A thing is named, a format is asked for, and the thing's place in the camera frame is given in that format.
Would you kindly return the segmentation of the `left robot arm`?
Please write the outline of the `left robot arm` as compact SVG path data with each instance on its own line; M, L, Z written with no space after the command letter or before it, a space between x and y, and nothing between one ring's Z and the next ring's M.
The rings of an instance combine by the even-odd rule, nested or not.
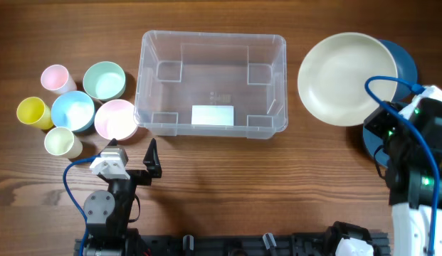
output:
M136 188L149 186L162 171L152 140L143 163L145 170L127 170L128 158L122 146L112 139L91 164L95 175L108 184L107 190L91 193L83 205L86 232L74 248L75 255L151 255L152 250L138 229L128 225L132 205L139 202Z

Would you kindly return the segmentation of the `yellow plastic cup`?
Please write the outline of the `yellow plastic cup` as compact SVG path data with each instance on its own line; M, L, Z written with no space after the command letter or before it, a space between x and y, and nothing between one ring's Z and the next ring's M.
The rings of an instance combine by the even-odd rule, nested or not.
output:
M18 120L26 125L47 130L53 127L50 107L39 97L28 97L16 110Z

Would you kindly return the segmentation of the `cream plastic cup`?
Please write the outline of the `cream plastic cup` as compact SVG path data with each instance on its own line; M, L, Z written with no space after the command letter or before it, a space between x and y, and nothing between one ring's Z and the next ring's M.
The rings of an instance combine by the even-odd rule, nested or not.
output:
M79 157L83 150L79 138L65 127L50 130L44 139L44 147L49 154L67 159Z

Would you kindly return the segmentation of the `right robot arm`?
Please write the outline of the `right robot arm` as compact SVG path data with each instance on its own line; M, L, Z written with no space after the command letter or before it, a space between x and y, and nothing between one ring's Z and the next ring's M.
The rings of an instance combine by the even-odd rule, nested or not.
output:
M380 177L389 188L397 255L437 255L442 251L442 170L426 158L442 161L442 102L422 99L411 107L410 124L399 124L390 102L366 120L366 128L384 138L388 155ZM274 236L183 237L147 235L142 255L384 255L384 233L341 221L323 233Z

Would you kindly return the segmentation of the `cream plastic plate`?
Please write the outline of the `cream plastic plate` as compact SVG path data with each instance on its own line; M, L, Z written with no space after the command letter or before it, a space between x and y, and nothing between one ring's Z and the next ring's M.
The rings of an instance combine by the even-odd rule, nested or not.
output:
M298 93L306 110L320 121L356 126L379 106L364 88L374 76L398 76L391 52L366 34L338 33L320 41L305 56L298 73Z

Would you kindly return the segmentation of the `clear plastic storage bin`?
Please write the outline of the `clear plastic storage bin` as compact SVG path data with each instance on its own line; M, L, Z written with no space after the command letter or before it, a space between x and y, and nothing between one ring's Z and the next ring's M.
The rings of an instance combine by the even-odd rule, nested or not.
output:
M193 105L234 107L234 125L194 125ZM273 34L148 31L134 121L159 136L269 139L288 126L287 55Z

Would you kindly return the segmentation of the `pink plastic bowl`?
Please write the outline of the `pink plastic bowl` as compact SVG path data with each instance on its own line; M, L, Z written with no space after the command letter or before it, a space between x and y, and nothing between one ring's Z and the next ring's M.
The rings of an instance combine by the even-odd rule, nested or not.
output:
M96 132L104 139L126 140L137 131L134 121L135 106L127 100L111 100L95 114Z

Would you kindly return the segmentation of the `dark blue plastic plate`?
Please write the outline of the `dark blue plastic plate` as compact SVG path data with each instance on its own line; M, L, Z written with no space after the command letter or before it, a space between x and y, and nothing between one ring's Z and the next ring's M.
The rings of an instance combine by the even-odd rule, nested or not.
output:
M401 46L387 40L379 39L379 41L390 51L392 54L398 71L398 78L407 80L409 82L418 81L418 70L414 59L411 55ZM407 106L407 103L402 102L404 98L409 96L411 91L402 84L398 84L395 95L392 102L395 103L398 109L402 109ZM368 154L373 157L374 152L379 146L383 144L381 137L376 136L371 133L366 127L362 130L364 148L367 150Z

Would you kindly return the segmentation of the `light blue plastic bowl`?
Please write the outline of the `light blue plastic bowl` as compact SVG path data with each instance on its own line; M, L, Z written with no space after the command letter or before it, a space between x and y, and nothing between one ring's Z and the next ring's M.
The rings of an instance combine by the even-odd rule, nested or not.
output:
M81 91L60 95L52 105L51 119L56 127L72 132L82 132L94 122L95 104L90 96Z

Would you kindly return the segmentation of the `mint green plastic bowl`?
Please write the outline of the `mint green plastic bowl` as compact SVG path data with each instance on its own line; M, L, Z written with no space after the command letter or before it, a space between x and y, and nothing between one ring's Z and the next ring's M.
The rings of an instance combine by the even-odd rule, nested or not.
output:
M96 100L118 99L126 89L126 74L117 63L110 61L96 63L84 74L83 89Z

